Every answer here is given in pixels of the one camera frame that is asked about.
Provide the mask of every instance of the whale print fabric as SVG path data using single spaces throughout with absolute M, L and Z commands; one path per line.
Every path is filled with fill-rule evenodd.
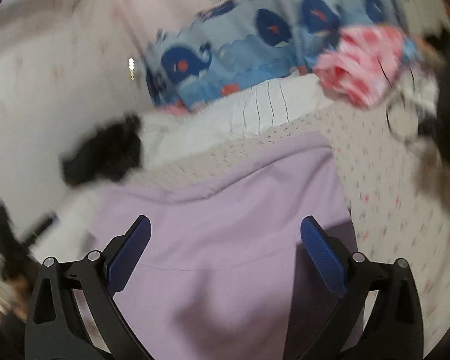
M 160 30 L 142 62 L 154 104 L 188 110 L 294 69 L 313 71 L 341 28 L 407 32 L 403 0 L 217 0 L 178 32 Z

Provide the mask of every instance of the lavender garment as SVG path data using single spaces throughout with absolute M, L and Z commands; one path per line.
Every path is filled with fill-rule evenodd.
M 351 225 L 350 214 L 330 145 L 317 133 L 284 139 L 185 190 L 104 193 L 94 248 L 138 215 L 151 221 L 150 243 L 114 300 L 157 360 L 279 360 L 286 340 L 286 354 L 294 353 L 293 341 L 308 345 L 336 303 L 310 259 L 299 258 L 301 220 L 313 215 L 356 248 L 353 226 L 335 226 Z M 304 317 L 287 337 L 298 293 Z

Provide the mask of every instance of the silver screw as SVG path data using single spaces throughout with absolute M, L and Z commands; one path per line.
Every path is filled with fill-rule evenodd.
M 98 250 L 91 251 L 91 252 L 87 255 L 87 258 L 88 258 L 90 261 L 97 261 L 97 260 L 100 258 L 100 252 L 99 252 Z
M 53 257 L 48 257 L 48 258 L 45 259 L 45 261 L 43 261 L 43 264 L 44 264 L 46 267 L 50 267 L 50 266 L 52 266 L 53 264 L 55 264 L 55 259 L 54 259 Z
M 408 262 L 405 259 L 398 259 L 397 264 L 401 268 L 408 268 Z
M 363 261 L 365 261 L 365 256 L 361 254 L 359 251 L 352 254 L 352 258 L 353 261 L 355 261 L 356 263 L 362 263 Z

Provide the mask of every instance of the pink and white fabric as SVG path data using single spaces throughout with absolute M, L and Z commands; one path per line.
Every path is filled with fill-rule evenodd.
M 327 51 L 314 73 L 326 89 L 348 95 L 351 103 L 377 104 L 395 80 L 401 65 L 404 35 L 399 28 L 343 28 L 337 51 Z

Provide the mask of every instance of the wall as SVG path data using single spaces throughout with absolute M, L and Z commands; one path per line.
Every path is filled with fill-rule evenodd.
M 20 233 L 69 192 L 59 155 L 95 124 L 151 107 L 111 0 L 0 6 L 0 197 Z

